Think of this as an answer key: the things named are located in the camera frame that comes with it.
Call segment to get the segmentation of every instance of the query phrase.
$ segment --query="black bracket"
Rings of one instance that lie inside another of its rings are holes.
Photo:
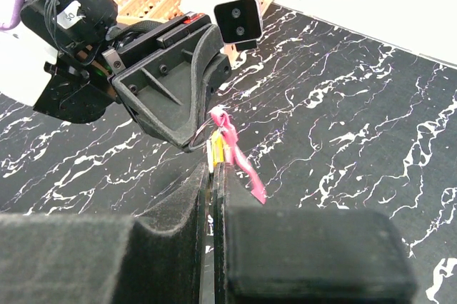
[[[114,89],[143,131],[189,151],[212,94],[231,75],[223,47],[208,16],[185,16],[104,56],[116,74]]]
[[[105,113],[116,100],[116,92],[105,75],[93,66],[77,70],[57,59],[56,65],[46,63],[51,80],[35,103],[34,110],[72,123],[90,123]]]

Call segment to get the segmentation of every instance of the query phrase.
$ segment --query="white camera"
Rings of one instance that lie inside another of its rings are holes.
[[[262,36],[262,14],[259,0],[210,0],[212,20],[221,30],[226,44],[238,51],[256,48]]]

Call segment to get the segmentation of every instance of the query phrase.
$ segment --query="black marble surface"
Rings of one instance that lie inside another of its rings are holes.
[[[264,27],[214,104],[233,115],[267,205],[387,214],[421,284],[415,303],[455,303],[457,71],[278,6]],[[0,104],[3,213],[138,215],[203,160],[145,136],[121,106],[77,126]]]

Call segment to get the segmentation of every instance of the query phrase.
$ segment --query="black camera housing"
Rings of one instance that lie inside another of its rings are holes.
[[[44,22],[45,3],[46,0],[26,0],[21,10],[21,20],[27,28],[58,49]],[[79,7],[75,16],[81,19],[65,27],[57,24],[56,40],[76,54],[88,45],[105,40],[108,29],[116,25],[118,6],[114,0],[59,0],[56,8],[59,16],[66,15],[65,10],[75,3]],[[72,19],[74,16],[67,15],[66,20]]]
[[[262,36],[261,15],[256,0],[236,0],[218,4],[214,16],[225,44],[238,44]]]

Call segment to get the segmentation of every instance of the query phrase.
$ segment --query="white robot part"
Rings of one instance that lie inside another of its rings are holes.
[[[15,101],[34,106],[51,80],[44,63],[55,65],[57,50],[23,24],[0,32],[0,92]]]

